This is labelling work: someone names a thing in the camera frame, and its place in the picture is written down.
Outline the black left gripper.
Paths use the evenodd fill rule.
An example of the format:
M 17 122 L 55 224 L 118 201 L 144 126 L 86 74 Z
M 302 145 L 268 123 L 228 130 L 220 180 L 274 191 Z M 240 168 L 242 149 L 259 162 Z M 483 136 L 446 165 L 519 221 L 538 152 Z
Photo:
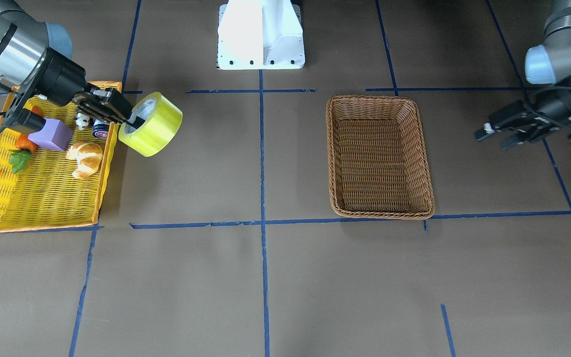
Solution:
M 512 149 L 561 129 L 571 131 L 571 89 L 540 89 L 533 93 L 533 101 L 516 100 L 489 115 L 474 133 L 474 140 L 481 142 L 498 132 L 517 130 L 501 142 L 501 149 Z

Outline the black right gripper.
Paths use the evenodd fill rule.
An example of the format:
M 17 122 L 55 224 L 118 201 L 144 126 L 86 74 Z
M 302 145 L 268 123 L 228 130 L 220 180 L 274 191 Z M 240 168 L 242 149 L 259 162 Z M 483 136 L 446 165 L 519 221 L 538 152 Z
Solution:
M 102 89 L 85 79 L 85 70 L 52 48 L 46 48 L 33 79 L 35 95 L 64 107 L 70 103 L 96 120 L 110 123 L 143 124 L 133 114 L 134 106 L 115 88 Z

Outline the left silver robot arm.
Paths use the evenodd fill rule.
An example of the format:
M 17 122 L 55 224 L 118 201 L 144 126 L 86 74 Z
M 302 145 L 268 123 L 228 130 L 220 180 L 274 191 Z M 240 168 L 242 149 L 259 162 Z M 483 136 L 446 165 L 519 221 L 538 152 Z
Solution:
M 571 0 L 555 0 L 544 25 L 544 40 L 526 52 L 525 76 L 538 90 L 489 115 L 474 134 L 481 142 L 496 133 L 514 132 L 501 142 L 507 150 L 535 143 L 559 130 L 571 143 Z

